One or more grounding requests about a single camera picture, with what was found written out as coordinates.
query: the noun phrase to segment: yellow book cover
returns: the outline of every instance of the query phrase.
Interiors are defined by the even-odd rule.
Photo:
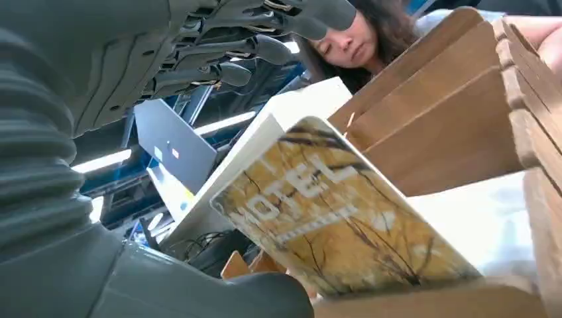
[[[299,121],[211,206],[322,295],[480,275],[317,117]]]

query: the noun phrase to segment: fluorescent light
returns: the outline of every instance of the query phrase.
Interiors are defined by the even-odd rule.
[[[286,43],[283,43],[283,45],[286,46],[291,51],[291,53],[293,53],[293,54],[297,54],[298,52],[300,52],[300,49],[298,48],[297,42],[295,42],[295,41],[286,42]]]
[[[99,222],[99,219],[101,218],[101,211],[103,210],[103,196],[92,199],[91,205],[93,209],[89,214],[89,219],[92,223]]]
[[[199,128],[194,129],[196,134],[207,134],[213,131],[218,131],[219,129],[223,129],[229,126],[233,126],[239,123],[243,123],[245,121],[249,121],[250,119],[254,118],[256,115],[255,111],[250,111],[248,113],[243,113],[234,117],[230,117],[224,119],[222,121],[217,121],[216,123],[211,123],[205,126],[201,126]]]
[[[126,149],[120,152],[116,152],[114,154],[109,154],[107,156],[94,159],[92,161],[84,162],[83,164],[78,164],[72,167],[72,169],[74,171],[85,174],[90,171],[94,171],[100,168],[110,166],[112,164],[125,161],[130,157],[131,157],[131,149]]]
[[[150,224],[148,224],[148,228],[147,230],[152,231],[156,228],[156,226],[158,225],[158,223],[160,222],[160,220],[162,219],[162,217],[164,216],[163,213],[159,213],[157,215],[155,215],[152,218],[152,221],[150,222]]]

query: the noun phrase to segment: laptop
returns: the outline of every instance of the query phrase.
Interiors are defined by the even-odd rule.
[[[135,106],[140,146],[191,193],[211,173],[217,151],[161,99]]]

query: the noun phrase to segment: gray robot arm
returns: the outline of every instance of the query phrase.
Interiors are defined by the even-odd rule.
[[[91,224],[72,138],[145,99],[282,64],[271,36],[351,25],[346,0],[0,0],[0,317],[312,317],[302,287],[224,282]]]

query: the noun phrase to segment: human arm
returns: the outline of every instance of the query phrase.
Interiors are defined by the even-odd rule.
[[[507,16],[562,81],[562,17]]]

